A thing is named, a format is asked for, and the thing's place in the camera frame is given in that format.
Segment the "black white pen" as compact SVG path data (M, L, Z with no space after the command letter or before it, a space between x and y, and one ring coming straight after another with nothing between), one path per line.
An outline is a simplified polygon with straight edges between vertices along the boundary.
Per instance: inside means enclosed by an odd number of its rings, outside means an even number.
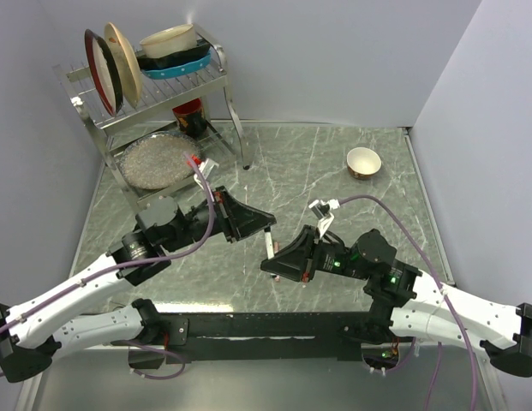
M275 256L275 254L273 252L272 233L269 234L269 233L266 233L264 231L264 236L265 236L265 243L266 243L266 255L267 255L267 258L268 259L272 259Z

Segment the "pink marker pen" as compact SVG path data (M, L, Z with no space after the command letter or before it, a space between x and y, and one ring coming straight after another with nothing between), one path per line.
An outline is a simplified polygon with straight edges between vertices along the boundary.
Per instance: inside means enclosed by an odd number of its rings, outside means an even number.
M273 252L274 252L274 254L277 254L279 249L280 249L279 243L277 241L275 241L273 243ZM273 281L275 283L279 283L280 282L280 276L279 275L274 276Z

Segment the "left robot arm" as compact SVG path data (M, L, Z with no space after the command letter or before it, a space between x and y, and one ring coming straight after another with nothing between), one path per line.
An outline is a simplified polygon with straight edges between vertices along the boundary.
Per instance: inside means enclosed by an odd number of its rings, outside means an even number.
M134 229L82 272L30 301L0 304L1 376L10 383L30 379L54 360L102 343L149 344L167 337L148 299L104 314L87 314L102 299L136 287L196 252L211 235L228 242L270 229L273 214L236 200L225 187L183 212L171 198L154 200L136 217Z

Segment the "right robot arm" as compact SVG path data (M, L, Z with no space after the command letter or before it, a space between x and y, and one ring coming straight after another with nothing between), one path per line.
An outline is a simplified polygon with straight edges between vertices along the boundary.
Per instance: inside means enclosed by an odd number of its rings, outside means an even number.
M260 268L274 277L308 283L316 272L364 281L369 310L344 337L382 344L412 337L460 348L489 360L513 376L532 376L532 305L516 307L468 294L400 261L397 250L376 229L348 247L332 232L320 236L305 226L288 246L276 250L265 231L266 259Z

